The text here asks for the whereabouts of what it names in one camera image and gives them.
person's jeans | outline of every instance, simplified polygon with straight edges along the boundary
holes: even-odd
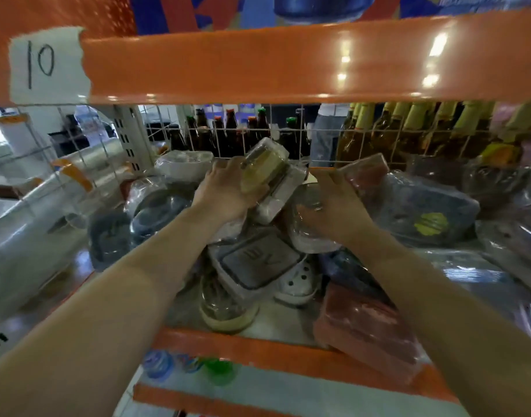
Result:
[[[311,167],[333,167],[344,120],[345,117],[317,116],[311,130]]]

